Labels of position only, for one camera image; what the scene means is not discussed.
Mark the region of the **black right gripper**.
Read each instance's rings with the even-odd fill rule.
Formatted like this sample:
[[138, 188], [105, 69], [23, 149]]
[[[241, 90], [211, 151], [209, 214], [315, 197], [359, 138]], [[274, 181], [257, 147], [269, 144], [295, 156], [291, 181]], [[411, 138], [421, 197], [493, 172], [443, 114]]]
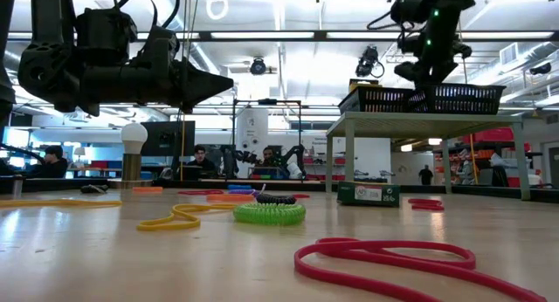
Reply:
[[471, 47], [454, 40], [448, 45], [435, 45], [425, 36], [412, 36], [398, 41], [398, 48], [403, 52], [412, 52], [418, 60], [406, 61], [395, 66], [395, 74], [401, 78], [414, 82], [416, 85], [437, 84], [458, 66], [454, 57], [459, 54], [461, 58], [471, 56]]

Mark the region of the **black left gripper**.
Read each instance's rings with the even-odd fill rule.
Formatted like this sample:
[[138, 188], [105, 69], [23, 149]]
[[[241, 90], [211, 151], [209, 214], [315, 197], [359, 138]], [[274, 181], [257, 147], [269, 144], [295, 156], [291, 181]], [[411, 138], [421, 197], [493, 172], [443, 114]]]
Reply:
[[91, 66], [80, 78], [80, 108], [98, 115], [100, 104], [108, 103], [196, 105], [233, 84], [233, 79], [199, 70], [189, 61], [174, 60], [163, 68]]

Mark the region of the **black plastic mesh basket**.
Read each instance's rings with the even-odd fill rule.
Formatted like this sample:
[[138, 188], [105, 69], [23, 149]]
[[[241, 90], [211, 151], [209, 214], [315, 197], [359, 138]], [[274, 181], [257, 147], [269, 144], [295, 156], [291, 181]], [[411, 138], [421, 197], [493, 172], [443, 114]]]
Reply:
[[338, 105], [341, 114], [363, 113], [405, 113], [411, 89], [381, 86], [358, 86]]
[[488, 114], [499, 111], [504, 86], [432, 84], [417, 88], [408, 98], [409, 113]]

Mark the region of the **yellow green Crayola crayon box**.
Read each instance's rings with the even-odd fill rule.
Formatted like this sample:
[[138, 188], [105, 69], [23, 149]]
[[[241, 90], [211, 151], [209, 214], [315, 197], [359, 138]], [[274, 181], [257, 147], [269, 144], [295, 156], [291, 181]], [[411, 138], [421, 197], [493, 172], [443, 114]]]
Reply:
[[351, 79], [349, 81], [349, 91], [352, 92], [357, 87], [380, 86], [378, 80], [373, 79]]

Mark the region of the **black spiral coil band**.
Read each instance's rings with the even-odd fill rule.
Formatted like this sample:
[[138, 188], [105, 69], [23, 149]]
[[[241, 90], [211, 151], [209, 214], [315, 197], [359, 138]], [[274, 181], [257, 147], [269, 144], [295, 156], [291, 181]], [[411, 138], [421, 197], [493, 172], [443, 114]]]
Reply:
[[297, 200], [294, 196], [276, 196], [270, 195], [265, 192], [266, 186], [263, 186], [260, 191], [255, 194], [256, 201], [258, 203], [269, 203], [269, 204], [296, 204]]

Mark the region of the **yellow rubber band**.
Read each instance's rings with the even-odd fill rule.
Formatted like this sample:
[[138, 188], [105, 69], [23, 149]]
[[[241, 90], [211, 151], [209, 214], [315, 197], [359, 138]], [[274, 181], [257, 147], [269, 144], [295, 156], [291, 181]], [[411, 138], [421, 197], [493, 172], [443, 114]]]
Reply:
[[194, 213], [208, 211], [233, 210], [234, 204], [177, 204], [171, 208], [170, 214], [163, 218], [140, 222], [136, 229], [141, 231], [158, 231], [158, 230], [188, 230], [194, 229], [201, 225], [201, 220], [194, 216]]
[[71, 199], [58, 200], [19, 200], [0, 201], [0, 208], [22, 208], [22, 207], [117, 207], [121, 201], [84, 201]]

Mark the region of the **black monitor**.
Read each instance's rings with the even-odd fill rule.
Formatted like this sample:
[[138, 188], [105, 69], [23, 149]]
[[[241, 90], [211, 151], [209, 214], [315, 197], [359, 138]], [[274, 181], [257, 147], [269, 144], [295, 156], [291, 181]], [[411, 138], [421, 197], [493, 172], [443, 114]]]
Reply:
[[142, 122], [148, 131], [143, 156], [192, 155], [195, 147], [195, 121]]

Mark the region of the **pale green metal riser shelf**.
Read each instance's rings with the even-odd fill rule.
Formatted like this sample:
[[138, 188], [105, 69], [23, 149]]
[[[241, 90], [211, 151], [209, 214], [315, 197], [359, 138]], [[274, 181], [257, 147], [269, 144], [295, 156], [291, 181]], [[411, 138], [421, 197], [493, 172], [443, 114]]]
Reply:
[[451, 138], [497, 127], [511, 127], [513, 130], [521, 199], [529, 201], [531, 192], [522, 134], [522, 118], [500, 115], [346, 112], [326, 132], [327, 170], [325, 190], [330, 193], [333, 188], [333, 139], [335, 137], [345, 139], [345, 179], [350, 182], [355, 177], [355, 138], [418, 140], [438, 138], [442, 141], [443, 147], [445, 192], [451, 194], [452, 182], [448, 141]]

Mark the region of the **white ceiling air vent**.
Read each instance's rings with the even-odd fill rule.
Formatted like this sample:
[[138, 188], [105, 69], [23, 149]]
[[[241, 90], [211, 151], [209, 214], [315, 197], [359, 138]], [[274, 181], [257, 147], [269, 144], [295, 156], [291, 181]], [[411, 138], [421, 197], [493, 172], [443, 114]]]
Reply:
[[518, 44], [512, 43], [500, 50], [500, 63], [502, 65], [511, 65], [518, 60], [519, 50]]

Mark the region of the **black ceiling-hung device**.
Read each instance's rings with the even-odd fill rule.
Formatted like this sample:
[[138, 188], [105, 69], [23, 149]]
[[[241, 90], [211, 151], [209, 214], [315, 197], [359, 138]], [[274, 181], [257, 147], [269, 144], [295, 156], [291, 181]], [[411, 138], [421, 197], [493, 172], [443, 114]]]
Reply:
[[[377, 66], [381, 68], [381, 73], [379, 75], [373, 73]], [[377, 48], [374, 45], [368, 45], [359, 58], [358, 65], [355, 69], [355, 75], [359, 78], [371, 76], [375, 79], [379, 79], [384, 73], [385, 68], [379, 60]]]

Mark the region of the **red storage bins rack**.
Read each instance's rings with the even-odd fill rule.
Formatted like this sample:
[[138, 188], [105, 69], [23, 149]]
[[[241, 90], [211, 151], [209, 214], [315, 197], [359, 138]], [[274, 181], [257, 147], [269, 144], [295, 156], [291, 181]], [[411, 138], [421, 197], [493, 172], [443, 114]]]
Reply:
[[518, 188], [520, 173], [510, 127], [450, 139], [451, 184]]

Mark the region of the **overhead bar with light strips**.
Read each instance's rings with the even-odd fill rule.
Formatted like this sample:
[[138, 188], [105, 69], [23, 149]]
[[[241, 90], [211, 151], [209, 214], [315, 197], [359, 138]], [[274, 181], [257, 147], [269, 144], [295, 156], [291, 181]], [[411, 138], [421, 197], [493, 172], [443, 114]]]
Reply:
[[[194, 42], [391, 42], [399, 31], [199, 31], [177, 32]], [[559, 41], [559, 31], [462, 31], [466, 42]]]

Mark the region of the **white partition board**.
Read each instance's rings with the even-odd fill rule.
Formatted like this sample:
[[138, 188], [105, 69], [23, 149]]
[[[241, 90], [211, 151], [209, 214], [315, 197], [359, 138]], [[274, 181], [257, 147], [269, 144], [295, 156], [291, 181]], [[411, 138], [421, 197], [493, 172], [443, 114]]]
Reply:
[[[341, 157], [346, 153], [345, 138], [333, 139], [333, 159]], [[354, 170], [368, 173], [362, 176], [355, 173], [355, 180], [359, 178], [374, 178], [380, 176], [380, 171], [390, 170], [390, 139], [385, 138], [355, 138], [354, 139]], [[338, 175], [345, 175], [345, 166], [333, 163], [333, 180]]]

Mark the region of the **green spiral coil band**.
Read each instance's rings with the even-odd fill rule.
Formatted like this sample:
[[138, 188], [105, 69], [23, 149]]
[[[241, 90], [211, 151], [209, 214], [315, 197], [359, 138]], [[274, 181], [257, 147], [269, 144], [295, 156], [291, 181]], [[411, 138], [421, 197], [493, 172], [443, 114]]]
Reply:
[[247, 203], [233, 210], [238, 222], [279, 226], [299, 224], [305, 220], [306, 213], [300, 204]]

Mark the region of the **Crayola box with blue print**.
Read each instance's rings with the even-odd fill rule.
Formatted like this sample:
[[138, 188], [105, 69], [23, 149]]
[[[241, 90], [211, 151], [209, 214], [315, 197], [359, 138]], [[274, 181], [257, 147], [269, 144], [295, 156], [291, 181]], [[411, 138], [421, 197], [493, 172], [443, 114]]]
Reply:
[[376, 182], [340, 182], [337, 202], [353, 206], [400, 206], [400, 186]]

